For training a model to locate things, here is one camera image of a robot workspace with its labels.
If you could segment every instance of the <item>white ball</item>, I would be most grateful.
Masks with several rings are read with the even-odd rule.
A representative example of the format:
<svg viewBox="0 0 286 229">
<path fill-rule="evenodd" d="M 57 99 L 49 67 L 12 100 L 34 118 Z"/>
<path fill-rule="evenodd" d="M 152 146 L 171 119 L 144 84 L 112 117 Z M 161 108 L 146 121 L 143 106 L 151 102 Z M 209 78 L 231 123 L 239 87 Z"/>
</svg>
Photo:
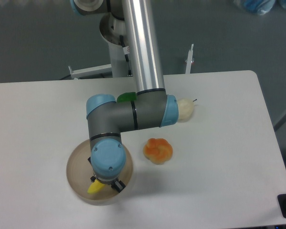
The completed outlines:
<svg viewBox="0 0 286 229">
<path fill-rule="evenodd" d="M 194 110 L 194 102 L 192 99 L 180 99 L 177 101 L 179 118 L 178 120 L 189 118 Z"/>
</svg>

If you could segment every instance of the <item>black cable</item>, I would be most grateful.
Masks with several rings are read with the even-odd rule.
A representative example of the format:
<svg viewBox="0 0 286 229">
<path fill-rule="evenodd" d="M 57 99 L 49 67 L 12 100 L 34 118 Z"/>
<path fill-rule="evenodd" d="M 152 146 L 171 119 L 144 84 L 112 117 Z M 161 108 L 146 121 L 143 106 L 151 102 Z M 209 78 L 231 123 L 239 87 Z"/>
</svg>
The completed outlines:
<svg viewBox="0 0 286 229">
<path fill-rule="evenodd" d="M 65 76 L 65 77 L 62 77 L 61 79 L 59 79 L 59 80 L 64 80 L 64 79 L 67 79 L 68 77 L 70 77 L 71 75 L 69 74 L 69 75 L 67 75 L 67 76 Z"/>
</svg>

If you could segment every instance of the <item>orange toy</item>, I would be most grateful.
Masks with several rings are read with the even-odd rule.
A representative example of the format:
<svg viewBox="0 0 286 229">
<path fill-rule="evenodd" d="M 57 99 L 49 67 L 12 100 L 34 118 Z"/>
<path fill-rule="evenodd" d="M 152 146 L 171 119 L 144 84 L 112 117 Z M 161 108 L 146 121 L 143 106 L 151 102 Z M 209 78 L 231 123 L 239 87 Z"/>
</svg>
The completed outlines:
<svg viewBox="0 0 286 229">
<path fill-rule="evenodd" d="M 173 148 L 163 138 L 151 138 L 144 146 L 143 153 L 147 159 L 159 165 L 172 158 Z"/>
</svg>

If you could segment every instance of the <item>green object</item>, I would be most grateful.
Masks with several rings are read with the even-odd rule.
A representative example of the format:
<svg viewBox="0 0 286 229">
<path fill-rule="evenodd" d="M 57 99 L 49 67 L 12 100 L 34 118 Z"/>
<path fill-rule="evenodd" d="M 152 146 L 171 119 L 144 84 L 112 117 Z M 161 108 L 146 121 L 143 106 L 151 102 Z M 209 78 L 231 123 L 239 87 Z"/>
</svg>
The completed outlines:
<svg viewBox="0 0 286 229">
<path fill-rule="evenodd" d="M 122 103 L 122 102 L 127 102 L 127 101 L 134 101 L 137 100 L 137 94 L 135 92 L 126 92 L 124 94 L 121 94 L 116 102 Z"/>
</svg>

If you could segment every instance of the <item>white table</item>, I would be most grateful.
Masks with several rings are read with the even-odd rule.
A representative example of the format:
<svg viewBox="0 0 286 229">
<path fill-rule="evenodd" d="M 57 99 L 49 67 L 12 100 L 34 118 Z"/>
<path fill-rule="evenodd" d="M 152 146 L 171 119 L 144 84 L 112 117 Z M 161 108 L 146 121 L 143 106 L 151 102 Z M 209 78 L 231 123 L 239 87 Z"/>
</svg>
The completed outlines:
<svg viewBox="0 0 286 229">
<path fill-rule="evenodd" d="M 89 205 L 66 178 L 88 138 L 86 100 L 134 91 L 132 78 L 0 84 L 0 229 L 239 228 L 286 224 L 277 195 L 286 170 L 256 74 L 165 76 L 168 94 L 198 99 L 187 123 L 122 134 L 133 187 L 114 204 Z M 173 158 L 146 160 L 167 139 Z"/>
</svg>

